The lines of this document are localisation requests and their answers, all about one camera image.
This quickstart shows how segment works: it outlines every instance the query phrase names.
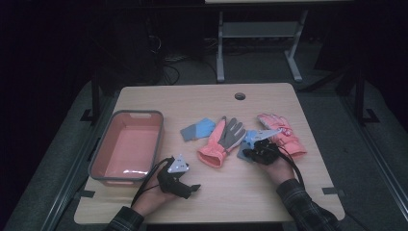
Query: right hand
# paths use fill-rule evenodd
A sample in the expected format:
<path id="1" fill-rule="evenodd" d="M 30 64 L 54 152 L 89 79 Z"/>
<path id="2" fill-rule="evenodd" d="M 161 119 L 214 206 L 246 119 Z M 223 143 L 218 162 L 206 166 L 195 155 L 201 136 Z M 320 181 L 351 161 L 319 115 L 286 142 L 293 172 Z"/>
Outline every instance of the right hand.
<path id="1" fill-rule="evenodd" d="M 262 164 L 258 164 L 258 166 L 269 175 L 272 183 L 276 186 L 287 180 L 294 179 L 293 168 L 281 157 L 268 166 Z"/>

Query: pink glove cuff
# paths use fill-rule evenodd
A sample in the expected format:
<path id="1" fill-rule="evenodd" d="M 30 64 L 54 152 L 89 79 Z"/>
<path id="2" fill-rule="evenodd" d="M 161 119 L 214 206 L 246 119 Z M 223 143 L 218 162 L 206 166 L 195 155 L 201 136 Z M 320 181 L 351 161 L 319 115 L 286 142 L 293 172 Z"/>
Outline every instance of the pink glove cuff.
<path id="1" fill-rule="evenodd" d="M 198 159 L 210 167 L 221 167 L 227 156 L 221 144 L 209 144 L 198 149 Z"/>
<path id="2" fill-rule="evenodd" d="M 306 154 L 306 149 L 299 141 L 287 142 L 283 145 L 280 145 L 279 147 L 281 147 L 279 148 L 279 150 L 283 154 L 288 155 L 289 153 L 289 155 L 291 155 L 291 157 L 294 159 L 300 158 Z"/>

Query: sleeve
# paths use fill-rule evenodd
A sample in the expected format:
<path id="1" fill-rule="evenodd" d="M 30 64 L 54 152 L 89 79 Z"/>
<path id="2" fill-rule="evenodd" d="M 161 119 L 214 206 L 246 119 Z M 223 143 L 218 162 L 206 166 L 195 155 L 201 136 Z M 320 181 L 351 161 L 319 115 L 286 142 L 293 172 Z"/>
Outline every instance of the sleeve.
<path id="1" fill-rule="evenodd" d="M 285 181 L 276 192 L 299 230 L 341 230 L 337 218 L 315 203 L 297 180 Z"/>
<path id="2" fill-rule="evenodd" d="M 143 221 L 142 215 L 123 206 L 104 231 L 135 231 L 140 228 Z"/>

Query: table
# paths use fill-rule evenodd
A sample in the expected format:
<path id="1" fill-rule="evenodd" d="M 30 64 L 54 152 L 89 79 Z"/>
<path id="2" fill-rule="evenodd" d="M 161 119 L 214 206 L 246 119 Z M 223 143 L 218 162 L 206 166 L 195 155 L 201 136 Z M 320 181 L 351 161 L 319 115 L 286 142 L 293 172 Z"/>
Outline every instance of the table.
<path id="1" fill-rule="evenodd" d="M 244 100 L 237 100 L 241 92 Z M 318 205 L 344 218 L 337 194 L 325 194 L 333 183 L 319 153 L 302 108 L 290 84 L 239 84 L 124 88 L 115 105 L 118 110 L 158 110 L 165 117 L 165 136 L 159 160 L 183 154 L 190 170 L 181 177 L 187 185 L 201 184 L 189 199 L 171 201 L 146 218 L 145 223 L 278 222 L 292 220 L 268 177 L 256 165 L 237 158 L 238 148 L 222 168 L 201 163 L 196 150 L 207 139 L 184 142 L 180 130 L 203 117 L 217 122 L 222 116 L 236 117 L 245 129 L 262 129 L 256 115 L 284 116 L 305 145 L 308 154 L 297 160 L 306 191 Z M 75 221 L 80 224 L 108 223 L 121 206 L 129 206 L 136 188 L 106 187 L 89 178 Z"/>

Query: hand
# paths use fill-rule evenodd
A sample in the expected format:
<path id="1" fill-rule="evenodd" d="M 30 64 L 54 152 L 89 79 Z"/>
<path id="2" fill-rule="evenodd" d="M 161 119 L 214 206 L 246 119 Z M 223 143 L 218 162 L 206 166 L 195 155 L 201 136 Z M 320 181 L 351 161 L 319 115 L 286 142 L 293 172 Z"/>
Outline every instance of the hand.
<path id="1" fill-rule="evenodd" d="M 150 178 L 146 184 L 146 192 L 142 193 L 138 200 L 133 204 L 132 209 L 138 212 L 140 215 L 146 217 L 147 215 L 156 211 L 159 207 L 166 204 L 168 201 L 177 198 L 178 196 L 173 193 L 162 192 L 159 186 L 159 180 L 157 179 L 157 172 Z"/>
<path id="2" fill-rule="evenodd" d="M 281 157 L 268 166 L 262 164 L 258 164 L 258 166 L 267 172 L 272 183 L 276 186 L 289 179 L 294 179 L 293 168 Z"/>

